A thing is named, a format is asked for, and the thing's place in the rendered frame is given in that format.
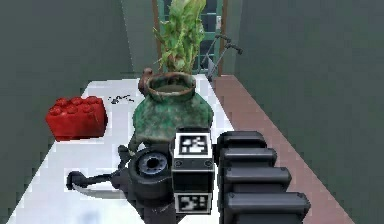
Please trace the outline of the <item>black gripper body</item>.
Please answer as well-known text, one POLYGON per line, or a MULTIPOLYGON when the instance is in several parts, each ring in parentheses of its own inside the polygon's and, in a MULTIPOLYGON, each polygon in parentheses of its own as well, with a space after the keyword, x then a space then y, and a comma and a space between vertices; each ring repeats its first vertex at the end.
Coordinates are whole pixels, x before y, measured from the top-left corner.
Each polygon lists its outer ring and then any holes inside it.
POLYGON ((175 213, 168 144, 138 151, 112 174, 111 183, 124 193, 145 224, 179 224, 175 213))

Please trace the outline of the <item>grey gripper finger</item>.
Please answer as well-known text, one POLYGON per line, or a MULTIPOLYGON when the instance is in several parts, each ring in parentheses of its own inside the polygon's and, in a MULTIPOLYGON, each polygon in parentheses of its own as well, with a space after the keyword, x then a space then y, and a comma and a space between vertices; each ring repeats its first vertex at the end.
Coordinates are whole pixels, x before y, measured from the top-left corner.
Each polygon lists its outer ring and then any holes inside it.
POLYGON ((74 190, 76 187, 86 189, 90 185, 109 182, 113 187, 116 185, 112 182, 111 174, 100 174, 96 176, 86 177, 80 171, 71 171, 66 178, 66 187, 68 190, 74 190))
POLYGON ((89 189, 83 188, 78 185, 73 184, 73 189, 79 193, 99 199, 124 199, 125 194, 121 190, 116 189, 89 189))

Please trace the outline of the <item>green weathered plant pot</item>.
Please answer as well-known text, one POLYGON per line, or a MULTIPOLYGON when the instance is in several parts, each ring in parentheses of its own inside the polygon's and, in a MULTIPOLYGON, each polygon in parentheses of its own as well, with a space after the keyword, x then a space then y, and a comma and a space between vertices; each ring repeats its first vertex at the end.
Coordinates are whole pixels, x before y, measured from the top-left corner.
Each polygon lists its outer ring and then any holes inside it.
POLYGON ((210 128, 212 107, 197 92, 197 81, 184 72, 154 74, 143 71, 138 83, 144 100, 135 108, 133 135, 128 152, 134 155, 143 144, 169 143, 180 127, 210 128))

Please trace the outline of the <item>red toy building brick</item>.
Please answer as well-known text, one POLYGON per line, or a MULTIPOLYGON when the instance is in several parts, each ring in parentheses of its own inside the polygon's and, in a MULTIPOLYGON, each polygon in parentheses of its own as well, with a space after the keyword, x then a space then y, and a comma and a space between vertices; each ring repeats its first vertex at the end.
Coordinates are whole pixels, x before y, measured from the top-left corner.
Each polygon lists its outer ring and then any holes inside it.
POLYGON ((59 98, 45 120, 56 141, 102 137, 108 122, 103 100, 96 96, 59 98))

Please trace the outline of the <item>small black flat object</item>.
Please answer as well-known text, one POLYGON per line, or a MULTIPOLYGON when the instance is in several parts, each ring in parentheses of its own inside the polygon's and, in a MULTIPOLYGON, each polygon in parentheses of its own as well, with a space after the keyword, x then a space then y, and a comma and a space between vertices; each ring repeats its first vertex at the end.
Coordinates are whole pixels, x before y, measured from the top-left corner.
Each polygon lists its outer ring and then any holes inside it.
POLYGON ((133 103, 134 99, 129 95, 116 95, 116 96, 109 96, 108 101, 111 104, 121 104, 121 103, 133 103))

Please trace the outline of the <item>green leafy house plant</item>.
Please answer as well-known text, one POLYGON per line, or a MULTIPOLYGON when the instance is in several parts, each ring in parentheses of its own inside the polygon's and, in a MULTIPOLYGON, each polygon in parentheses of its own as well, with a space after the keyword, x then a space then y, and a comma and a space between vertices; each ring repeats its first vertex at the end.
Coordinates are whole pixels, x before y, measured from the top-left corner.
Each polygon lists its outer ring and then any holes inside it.
POLYGON ((166 67, 168 72, 192 73, 205 37, 201 20, 205 6, 206 0, 171 1, 168 19, 160 22, 163 30, 153 29, 161 45, 160 68, 166 67))

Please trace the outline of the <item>green-framed glass room door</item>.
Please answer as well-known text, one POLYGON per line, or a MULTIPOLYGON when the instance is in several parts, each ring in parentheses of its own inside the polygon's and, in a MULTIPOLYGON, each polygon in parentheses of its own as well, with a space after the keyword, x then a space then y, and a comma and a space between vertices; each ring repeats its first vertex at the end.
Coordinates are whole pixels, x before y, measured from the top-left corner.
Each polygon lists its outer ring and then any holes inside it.
MULTIPOLYGON (((166 21, 169 15, 168 6, 172 0, 156 0, 158 22, 154 27, 162 31, 160 22, 166 21)), ((222 32, 222 8, 224 0, 206 0, 206 6, 201 13, 201 20, 205 31, 205 37, 200 44, 198 56, 193 65, 191 74, 205 73, 207 77, 211 78, 217 74, 218 63, 223 57, 222 50, 220 49, 222 42, 229 42, 229 39, 222 32)), ((161 45, 157 40, 161 56, 161 45)), ((160 68, 162 72, 168 72, 166 67, 160 68)))

